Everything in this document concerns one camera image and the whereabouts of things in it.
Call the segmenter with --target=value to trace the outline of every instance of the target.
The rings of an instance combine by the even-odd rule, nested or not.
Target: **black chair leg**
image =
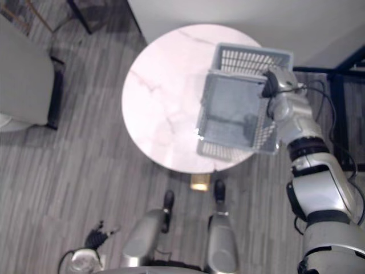
[[[86,32],[91,35],[92,32],[91,32],[91,30],[89,28],[89,25],[87,24],[84,16],[82,15],[81,11],[79,10],[79,8],[77,7],[77,5],[75,4],[74,0],[67,0],[67,3],[70,6],[71,10],[74,12],[74,14],[77,17],[77,19],[80,20],[81,24],[84,26]]]

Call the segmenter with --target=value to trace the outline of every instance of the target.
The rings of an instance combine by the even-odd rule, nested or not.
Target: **robotic arm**
[[[365,273],[365,233],[354,223],[354,194],[323,141],[305,88],[291,71],[270,68],[266,76],[267,114],[292,161],[287,195],[294,214],[307,222],[298,273]]]

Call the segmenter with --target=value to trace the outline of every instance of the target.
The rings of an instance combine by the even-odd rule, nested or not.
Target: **plastic basket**
[[[198,154],[239,161],[248,151],[277,152],[275,123],[266,116],[269,100],[261,97],[266,83],[262,74],[270,66],[291,70],[293,55],[226,43],[217,46],[201,101]]]

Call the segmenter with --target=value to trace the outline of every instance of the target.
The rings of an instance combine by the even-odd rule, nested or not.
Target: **gray wood floor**
[[[64,2],[38,1],[40,13],[54,27],[67,18]],[[145,42],[125,3],[114,2],[107,9],[89,9],[106,18],[93,35],[76,20],[63,24],[53,37],[36,19],[33,23],[30,38],[44,49],[52,47],[66,63],[62,117],[58,131],[33,127],[0,136],[0,273],[55,273],[62,253],[81,246],[100,219],[110,228],[121,225],[101,248],[107,267],[118,267],[136,220],[159,207],[168,188],[174,190],[176,204],[171,232],[161,236],[160,249],[171,251],[173,260],[202,265],[211,193],[191,191],[189,175],[154,164],[129,138],[120,97],[128,68]],[[351,92],[364,111],[363,86],[352,86]],[[310,99],[317,110],[320,97]],[[328,130],[327,106],[319,122]],[[360,140],[364,146],[361,136],[351,137],[353,147]],[[214,175],[227,184],[241,273],[296,273],[302,237],[293,228],[286,199],[289,166],[281,148],[277,156],[254,155]],[[365,176],[358,182],[365,188]]]

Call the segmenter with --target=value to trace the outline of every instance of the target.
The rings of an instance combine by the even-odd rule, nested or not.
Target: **marble tabletop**
[[[148,45],[125,79],[121,108],[127,130],[147,157],[170,170],[207,174],[239,163],[196,152],[194,130],[205,77],[221,42],[260,47],[251,37],[229,27],[182,27]],[[251,155],[247,152],[245,159]]]

